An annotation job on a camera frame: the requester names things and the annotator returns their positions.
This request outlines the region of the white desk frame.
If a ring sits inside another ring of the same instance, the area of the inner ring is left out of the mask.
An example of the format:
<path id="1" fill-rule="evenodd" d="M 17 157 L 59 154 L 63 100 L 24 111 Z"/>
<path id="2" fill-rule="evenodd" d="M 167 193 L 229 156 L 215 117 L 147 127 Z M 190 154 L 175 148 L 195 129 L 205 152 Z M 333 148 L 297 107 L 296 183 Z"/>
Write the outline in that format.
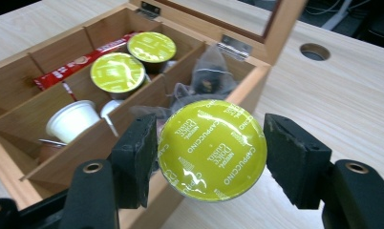
<path id="1" fill-rule="evenodd" d="M 332 31 L 340 22 L 349 14 L 349 8 L 353 0 L 343 0 L 338 12 L 333 15 L 326 23 L 322 25 L 322 29 Z"/>

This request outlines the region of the white coffee capsule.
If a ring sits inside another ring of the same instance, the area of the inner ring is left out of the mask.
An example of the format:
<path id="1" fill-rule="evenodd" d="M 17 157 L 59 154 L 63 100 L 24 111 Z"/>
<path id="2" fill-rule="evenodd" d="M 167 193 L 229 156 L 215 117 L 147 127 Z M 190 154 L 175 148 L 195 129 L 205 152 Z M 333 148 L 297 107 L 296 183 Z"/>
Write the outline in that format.
<path id="1" fill-rule="evenodd" d="M 46 133 L 64 143 L 70 143 L 100 120 L 96 104 L 78 100 L 56 112 L 46 125 Z"/>
<path id="2" fill-rule="evenodd" d="M 100 117 L 103 118 L 107 124 L 109 125 L 112 133 L 114 134 L 114 136 L 118 136 L 118 133 L 117 133 L 117 129 L 116 127 L 114 126 L 109 114 L 114 111 L 116 108 L 118 108 L 122 103 L 122 100 L 111 100 L 109 102 L 107 102 L 101 109 L 100 111 Z"/>

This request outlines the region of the wooden tea box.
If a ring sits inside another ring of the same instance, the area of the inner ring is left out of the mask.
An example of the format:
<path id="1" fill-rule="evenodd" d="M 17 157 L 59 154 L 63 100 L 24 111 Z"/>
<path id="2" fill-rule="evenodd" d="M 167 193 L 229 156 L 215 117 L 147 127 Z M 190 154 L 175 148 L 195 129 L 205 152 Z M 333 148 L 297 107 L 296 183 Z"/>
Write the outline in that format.
<path id="1" fill-rule="evenodd" d="M 257 35 L 227 23 L 229 16 L 244 17 L 247 11 L 233 0 L 129 0 L 0 62 L 0 177 L 20 207 L 9 229 L 57 229 L 58 206 L 42 207 L 40 202 L 65 189 L 81 162 L 105 156 L 116 139 L 108 125 L 99 121 L 67 148 L 43 164 L 34 160 L 52 112 L 72 100 L 61 85 L 40 92 L 33 79 L 74 57 L 91 51 L 127 33 L 141 29 L 162 31 L 174 36 L 181 46 L 179 64 L 154 77 L 152 85 L 131 96 L 131 104 L 166 105 L 167 93 L 191 76 L 193 58 L 206 45 L 234 38 L 251 47 L 243 62 L 232 60 L 231 69 L 243 82 L 230 101 L 252 111 L 259 100 L 267 74 L 277 61 L 307 0 L 276 0 L 265 32 Z M 211 11 L 223 14 L 217 19 Z"/>

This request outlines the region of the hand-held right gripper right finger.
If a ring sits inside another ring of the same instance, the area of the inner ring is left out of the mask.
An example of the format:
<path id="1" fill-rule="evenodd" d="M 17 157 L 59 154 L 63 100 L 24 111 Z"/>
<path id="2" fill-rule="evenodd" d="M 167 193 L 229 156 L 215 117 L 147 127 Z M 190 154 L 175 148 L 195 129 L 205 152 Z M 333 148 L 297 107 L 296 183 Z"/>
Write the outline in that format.
<path id="1" fill-rule="evenodd" d="M 327 170 L 331 149 L 293 120 L 266 114 L 267 168 L 290 203 L 299 209 L 317 209 L 320 175 Z"/>

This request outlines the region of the dark mesh tea bag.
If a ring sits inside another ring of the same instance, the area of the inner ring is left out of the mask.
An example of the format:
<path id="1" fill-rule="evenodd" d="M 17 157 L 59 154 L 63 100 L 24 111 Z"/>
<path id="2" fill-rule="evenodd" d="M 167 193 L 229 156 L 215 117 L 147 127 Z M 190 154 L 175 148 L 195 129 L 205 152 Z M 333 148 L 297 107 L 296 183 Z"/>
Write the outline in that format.
<path id="1" fill-rule="evenodd" d="M 143 115 L 154 114 L 157 119 L 166 120 L 177 110 L 186 105 L 185 99 L 194 95 L 195 92 L 190 86 L 177 83 L 174 87 L 174 91 L 168 95 L 170 98 L 170 106 L 168 108 L 158 106 L 144 106 L 137 105 L 130 108 L 130 112 L 133 116 L 139 117 Z"/>
<path id="2" fill-rule="evenodd" d="M 216 45 L 208 47 L 192 71 L 191 90 L 196 94 L 228 95 L 237 85 L 221 50 Z"/>

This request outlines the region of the green foil coffee capsule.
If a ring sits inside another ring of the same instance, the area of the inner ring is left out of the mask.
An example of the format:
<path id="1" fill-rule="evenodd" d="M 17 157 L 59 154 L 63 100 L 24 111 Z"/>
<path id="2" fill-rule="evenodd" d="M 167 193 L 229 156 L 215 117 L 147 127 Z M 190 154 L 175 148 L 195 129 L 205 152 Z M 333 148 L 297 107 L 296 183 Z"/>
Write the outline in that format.
<path id="1" fill-rule="evenodd" d="M 169 184 L 187 198 L 227 201 L 248 191 L 266 167 L 258 121 L 223 100 L 202 100 L 172 114 L 160 132 L 158 160 Z"/>
<path id="2" fill-rule="evenodd" d="M 148 73 L 159 73 L 176 55 L 177 46 L 165 34 L 145 31 L 127 42 L 127 50 L 144 65 Z"/>
<path id="3" fill-rule="evenodd" d="M 90 69 L 93 83 L 113 99 L 125 99 L 145 81 L 143 64 L 133 55 L 112 52 L 99 57 Z"/>

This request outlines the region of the brown coffee capsule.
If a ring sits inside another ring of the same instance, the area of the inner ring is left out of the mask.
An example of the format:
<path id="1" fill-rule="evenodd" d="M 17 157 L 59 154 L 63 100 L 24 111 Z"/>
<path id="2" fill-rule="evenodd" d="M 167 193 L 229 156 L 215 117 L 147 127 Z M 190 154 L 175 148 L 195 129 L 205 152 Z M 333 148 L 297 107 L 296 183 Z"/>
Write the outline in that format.
<path id="1" fill-rule="evenodd" d="M 59 142 L 50 139 L 40 138 L 41 147 L 38 155 L 38 163 L 41 164 L 47 159 L 54 156 L 59 150 L 63 149 L 66 146 L 66 143 Z"/>

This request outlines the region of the red coffee sachet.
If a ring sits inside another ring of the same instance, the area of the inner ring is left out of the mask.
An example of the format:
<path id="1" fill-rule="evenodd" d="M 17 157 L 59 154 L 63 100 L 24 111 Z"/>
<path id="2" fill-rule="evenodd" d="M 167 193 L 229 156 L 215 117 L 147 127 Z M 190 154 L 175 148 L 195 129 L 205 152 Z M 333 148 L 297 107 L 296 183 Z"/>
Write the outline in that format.
<path id="1" fill-rule="evenodd" d="M 127 33 L 120 37 L 120 39 L 102 45 L 92 52 L 86 53 L 49 73 L 45 73 L 36 77 L 33 82 L 41 91 L 47 90 L 51 86 L 62 82 L 74 73 L 77 73 L 83 68 L 91 65 L 102 55 L 110 52 L 117 52 L 120 48 L 124 47 L 127 42 L 136 34 L 136 31 Z"/>
<path id="2" fill-rule="evenodd" d="M 69 96 L 73 99 L 73 101 L 77 101 L 75 94 L 71 90 L 70 86 L 65 81 L 62 81 L 62 85 L 63 85 L 64 89 L 66 90 L 66 92 L 69 94 Z"/>

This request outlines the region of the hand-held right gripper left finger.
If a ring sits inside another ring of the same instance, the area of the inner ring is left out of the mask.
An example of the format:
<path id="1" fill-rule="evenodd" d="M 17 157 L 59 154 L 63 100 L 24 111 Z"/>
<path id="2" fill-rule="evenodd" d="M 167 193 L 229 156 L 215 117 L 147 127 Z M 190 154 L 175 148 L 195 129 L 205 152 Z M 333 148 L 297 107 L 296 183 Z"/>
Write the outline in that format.
<path id="1" fill-rule="evenodd" d="M 150 176 L 157 159 L 157 117 L 137 117 L 121 136 L 110 155 L 117 204 L 121 209 L 146 208 Z"/>

